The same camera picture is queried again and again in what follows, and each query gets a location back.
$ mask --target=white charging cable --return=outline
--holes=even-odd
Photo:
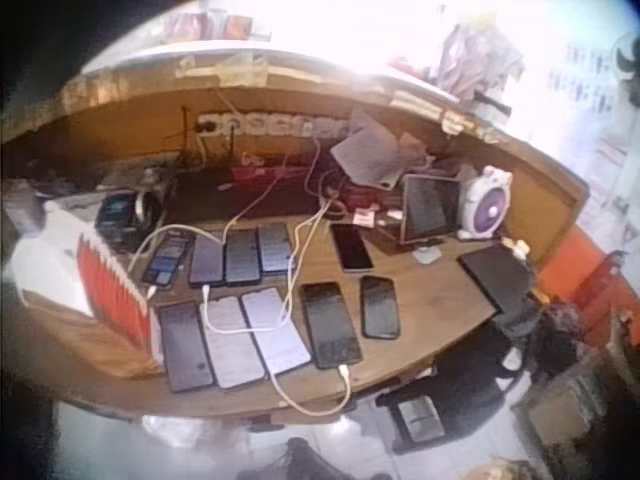
[[[327,415],[334,415],[336,413],[340,413],[342,409],[347,405],[347,403],[349,403],[349,400],[351,400],[352,391],[351,391],[351,375],[349,374],[349,368],[346,365],[340,365],[338,367],[338,373],[340,374],[340,376],[342,377],[342,380],[344,381],[344,388],[345,388],[344,398],[334,408],[329,410],[322,410],[322,411],[308,410],[304,408],[302,405],[292,400],[291,397],[289,397],[289,395],[287,395],[285,391],[282,389],[282,387],[278,383],[278,380],[276,380],[276,376],[271,371],[269,372],[269,378],[271,379],[273,388],[276,389],[276,391],[280,394],[280,396],[287,403],[287,405],[289,405],[290,407],[293,407],[300,413],[304,415],[308,415],[310,417],[326,417]]]
[[[156,294],[157,290],[158,290],[158,287],[156,287],[155,285],[151,285],[149,287],[149,290],[147,290],[147,301],[151,300],[151,297],[153,297]]]
[[[311,180],[311,175],[313,175],[313,171],[316,168],[316,163],[318,163],[318,159],[320,158],[320,151],[322,150],[322,146],[320,145],[320,141],[316,138],[316,136],[312,135],[311,139],[313,140],[313,144],[316,146],[316,154],[313,157],[313,161],[311,162],[311,167],[309,167],[309,172],[307,172],[307,176],[304,179],[304,190],[309,195],[312,195],[314,197],[321,197],[322,193],[320,191],[314,192],[309,187],[309,181]],[[320,180],[318,182],[318,190],[320,190],[320,185],[322,185],[322,180]]]
[[[255,327],[255,328],[220,329],[220,328],[214,327],[211,321],[209,320],[208,302],[209,302],[210,287],[209,285],[203,285],[202,286],[202,318],[207,328],[209,328],[212,332],[219,333],[221,335],[235,335],[238,333],[272,332],[286,325],[286,323],[291,318],[291,313],[293,310],[293,289],[294,289],[296,280],[298,279],[298,275],[300,273],[300,267],[302,266],[302,262],[304,261],[304,256],[307,252],[307,248],[309,247],[309,244],[311,243],[311,239],[315,234],[315,231],[317,230],[318,225],[320,224],[320,221],[322,220],[322,216],[328,210],[330,203],[331,202],[327,202],[315,215],[308,218],[304,222],[301,222],[300,224],[298,224],[294,230],[294,249],[291,256],[289,257],[289,263],[287,266],[287,294],[284,298],[284,301],[282,302],[282,308],[278,316],[278,323],[276,323],[271,327]],[[309,234],[305,239],[302,250],[300,251],[300,257],[298,258],[298,267],[294,275],[292,273],[294,270],[293,262],[298,253],[298,249],[300,248],[300,230],[302,229],[302,227],[312,222],[313,222],[313,226],[311,227],[311,230],[309,231]]]
[[[275,176],[275,178],[273,179],[273,182],[269,184],[269,186],[265,189],[265,191],[262,192],[262,194],[259,197],[257,197],[255,200],[253,200],[249,205],[247,205],[247,207],[244,210],[242,210],[238,215],[236,215],[231,220],[229,220],[229,222],[227,222],[227,224],[224,227],[224,230],[222,231],[222,238],[218,238],[215,235],[212,235],[209,232],[202,230],[201,228],[192,227],[191,225],[183,225],[181,223],[172,223],[171,225],[165,225],[163,227],[160,227],[154,230],[149,235],[147,235],[147,238],[144,239],[144,241],[140,244],[136,252],[133,254],[133,257],[131,257],[131,261],[129,262],[129,266],[127,267],[127,272],[131,272],[133,270],[133,267],[135,266],[136,262],[140,258],[140,254],[145,249],[145,247],[149,244],[149,242],[153,240],[157,235],[167,230],[187,230],[190,232],[203,235],[207,237],[209,240],[213,240],[214,242],[219,243],[220,245],[224,245],[225,243],[227,243],[227,235],[229,234],[229,229],[231,229],[231,227],[235,225],[238,222],[238,220],[243,215],[245,215],[249,210],[255,207],[262,200],[264,200],[264,198],[269,194],[269,192],[273,190],[273,187],[276,186],[276,183],[278,183],[278,181],[280,181],[280,179],[283,177],[284,169],[287,166],[288,158],[289,158],[289,155],[285,155],[284,160],[282,161],[282,165],[280,166],[280,174]]]

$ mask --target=orange wall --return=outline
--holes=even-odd
[[[587,234],[574,226],[567,240],[540,272],[538,287],[551,297],[558,296],[565,302],[572,302],[580,284],[605,257]],[[594,346],[607,342],[612,305],[633,312],[631,339],[634,345],[640,345],[640,298],[622,277],[612,282],[581,312],[587,329],[587,342]]]

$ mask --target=wooden desk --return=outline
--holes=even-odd
[[[269,221],[286,221],[293,238],[293,226],[301,217],[279,217],[242,221],[239,227]],[[351,319],[360,336],[359,275],[344,274],[336,256],[328,222],[313,238],[298,285],[337,281],[345,296]],[[210,228],[214,225],[200,225]],[[370,340],[360,336],[364,360],[351,367],[354,391],[392,378],[426,364],[434,354],[468,334],[494,313],[493,306],[458,265],[458,255],[483,247],[482,243],[461,244],[450,240],[440,248],[443,257],[432,265],[420,265],[410,253],[387,256],[367,243],[375,265],[374,274],[395,282],[400,310],[400,338]],[[140,278],[148,260],[136,266]],[[187,300],[200,301],[200,290],[186,284],[183,269],[176,287],[159,292],[156,305]],[[266,278],[259,286],[212,289],[212,297],[239,295],[266,287],[278,287],[284,297],[283,277]],[[3,315],[3,368],[20,378],[42,386],[56,397],[100,413],[131,418],[143,414],[210,417],[250,416],[281,407],[282,400],[268,380],[235,392],[215,388],[173,394],[164,377],[122,380],[96,371],[51,338],[36,322],[24,318],[24,309],[8,306]],[[308,345],[300,301],[295,297],[293,321]],[[344,393],[337,371],[319,371],[313,364],[282,375],[282,387],[300,403],[339,399]]]

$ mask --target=phone screen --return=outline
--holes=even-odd
[[[254,229],[229,232],[225,246],[224,275],[227,285],[260,283],[260,260]]]
[[[334,223],[331,233],[345,272],[365,272],[373,268],[360,232],[353,225]]]
[[[362,360],[356,332],[337,283],[303,285],[302,303],[318,368],[334,368]]]
[[[398,304],[393,280],[364,276],[360,280],[362,334],[395,339],[400,335]]]
[[[190,241],[191,234],[169,230],[153,254],[153,259],[142,276],[142,281],[159,287],[171,285]]]
[[[189,284],[193,288],[202,285],[219,286],[224,283],[224,247],[203,235],[196,237],[189,269]]]
[[[164,363],[174,392],[213,383],[195,302],[158,309]]]
[[[408,175],[405,188],[403,241],[424,240],[457,229],[459,181]]]

